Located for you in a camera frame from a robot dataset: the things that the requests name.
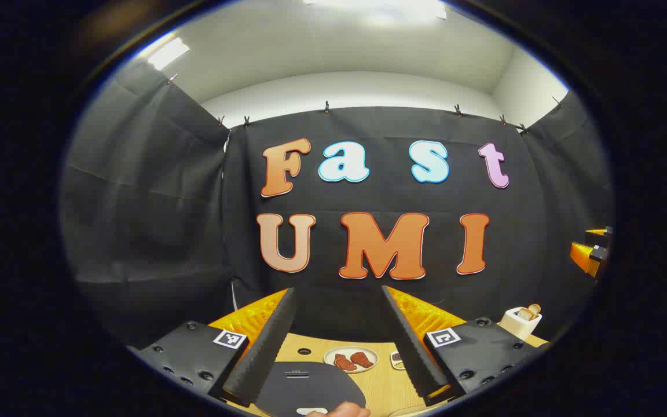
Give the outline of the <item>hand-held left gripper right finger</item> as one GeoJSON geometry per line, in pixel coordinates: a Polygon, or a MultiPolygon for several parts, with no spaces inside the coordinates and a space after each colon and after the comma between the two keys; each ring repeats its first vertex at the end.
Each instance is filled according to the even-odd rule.
{"type": "Polygon", "coordinates": [[[416,393],[426,405],[471,395],[545,353],[488,317],[464,320],[392,287],[382,316],[416,393]]]}

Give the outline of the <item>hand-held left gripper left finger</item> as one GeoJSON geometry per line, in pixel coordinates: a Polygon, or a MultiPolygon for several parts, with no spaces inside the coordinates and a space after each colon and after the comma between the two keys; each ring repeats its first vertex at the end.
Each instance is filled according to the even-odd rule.
{"type": "Polygon", "coordinates": [[[143,364],[207,401],[254,403],[296,313],[293,288],[250,303],[211,324],[188,320],[129,349],[143,364]]]}

